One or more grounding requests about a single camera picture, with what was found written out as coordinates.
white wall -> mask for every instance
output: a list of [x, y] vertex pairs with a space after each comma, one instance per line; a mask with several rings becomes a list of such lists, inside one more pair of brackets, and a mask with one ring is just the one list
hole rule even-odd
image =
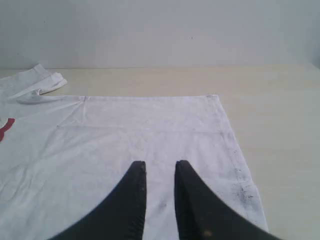
[[319, 0], [0, 0], [0, 68], [302, 63]]

red print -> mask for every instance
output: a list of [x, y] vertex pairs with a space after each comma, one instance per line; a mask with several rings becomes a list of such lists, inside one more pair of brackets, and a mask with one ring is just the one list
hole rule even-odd
[[8, 118], [6, 124], [2, 128], [0, 128], [0, 142], [2, 141], [2, 139], [4, 139], [5, 131], [9, 130], [11, 126], [14, 124], [14, 122], [14, 118]]

shirt sleeve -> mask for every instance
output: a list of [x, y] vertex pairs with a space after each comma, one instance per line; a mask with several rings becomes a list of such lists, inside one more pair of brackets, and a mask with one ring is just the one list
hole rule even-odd
[[49, 72], [38, 64], [30, 70], [0, 79], [0, 99], [14, 99], [32, 91], [41, 95], [65, 84], [67, 81], [60, 73]]

beige table surface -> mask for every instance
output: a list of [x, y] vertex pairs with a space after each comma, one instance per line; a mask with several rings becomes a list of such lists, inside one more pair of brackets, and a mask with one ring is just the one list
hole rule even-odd
[[[218, 94], [259, 188], [269, 230], [320, 239], [320, 70], [313, 65], [52, 69], [49, 95]], [[0, 78], [19, 70], [0, 70]]]

white t-shirt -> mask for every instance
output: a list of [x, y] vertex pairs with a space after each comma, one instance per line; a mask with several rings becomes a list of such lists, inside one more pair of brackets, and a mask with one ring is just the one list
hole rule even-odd
[[145, 161], [143, 238], [178, 239], [175, 163], [267, 229], [261, 200], [216, 95], [41, 96], [65, 85], [41, 65], [0, 79], [0, 239], [43, 240], [102, 201], [133, 161]]

